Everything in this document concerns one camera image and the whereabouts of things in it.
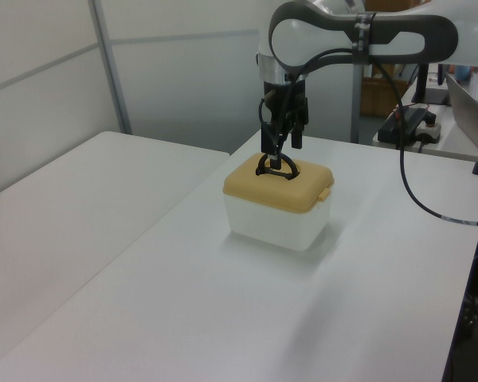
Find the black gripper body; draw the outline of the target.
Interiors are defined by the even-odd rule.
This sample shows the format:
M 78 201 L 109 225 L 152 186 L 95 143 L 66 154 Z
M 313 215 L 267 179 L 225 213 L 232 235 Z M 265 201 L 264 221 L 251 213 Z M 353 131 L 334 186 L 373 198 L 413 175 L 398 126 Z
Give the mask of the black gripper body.
M 285 85 L 264 82 L 264 103 L 271 112 L 268 126 L 273 134 L 304 131 L 307 125 L 304 80 Z

